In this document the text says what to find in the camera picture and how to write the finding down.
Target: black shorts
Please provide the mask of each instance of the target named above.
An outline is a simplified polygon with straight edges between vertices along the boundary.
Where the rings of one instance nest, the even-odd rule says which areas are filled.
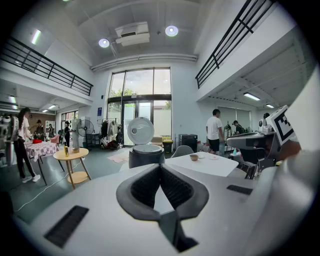
[[[212,149],[215,152],[219,151],[219,145],[220,145],[219,139],[208,139],[208,141],[210,144],[210,149]]]

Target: ceiling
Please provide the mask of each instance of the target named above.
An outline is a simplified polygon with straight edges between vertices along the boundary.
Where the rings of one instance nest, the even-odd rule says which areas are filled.
[[[316,65],[316,59],[298,28],[252,62],[245,73],[211,97],[247,104],[258,109],[266,108],[266,104],[274,107],[291,105]],[[245,92],[260,100],[244,96]]]
[[[193,54],[195,40],[214,0],[53,0],[35,6],[17,24],[12,35],[45,54],[55,39],[63,42],[90,66],[114,60],[111,49],[98,42],[112,43],[117,58],[147,53]],[[147,22],[150,42],[122,46],[115,28]],[[165,28],[178,27],[178,35],[169,37]],[[36,45],[30,43],[38,29]]]
[[[17,106],[28,107],[35,111],[48,109],[51,105],[56,105],[51,111],[57,111],[59,108],[63,109],[77,104],[72,100],[0,79],[0,108],[12,108],[9,96],[15,96]]]

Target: small bottle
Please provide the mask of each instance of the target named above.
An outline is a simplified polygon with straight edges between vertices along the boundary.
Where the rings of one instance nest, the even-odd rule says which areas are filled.
[[[67,146],[67,143],[66,143],[66,142],[64,143],[64,154],[65,154],[66,157],[69,156],[68,146]]]

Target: black metal railing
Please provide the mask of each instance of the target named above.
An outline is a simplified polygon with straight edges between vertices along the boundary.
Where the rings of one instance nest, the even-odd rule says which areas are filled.
[[[91,88],[93,87],[91,83],[13,37],[9,37],[3,45],[0,60],[90,96]]]
[[[248,33],[254,33],[253,28],[275,2],[275,0],[252,1],[253,0],[247,0],[244,3],[213,53],[196,75],[195,79],[198,88],[201,87],[213,71],[221,67],[223,61],[235,50]]]

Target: white sneakers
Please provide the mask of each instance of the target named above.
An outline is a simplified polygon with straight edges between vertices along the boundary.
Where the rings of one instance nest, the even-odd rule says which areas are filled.
[[[37,182],[41,178],[40,174],[37,174],[36,176],[32,177],[33,182]]]
[[[22,183],[27,183],[28,181],[30,181],[32,179],[31,176],[26,176],[24,178],[22,178]]]

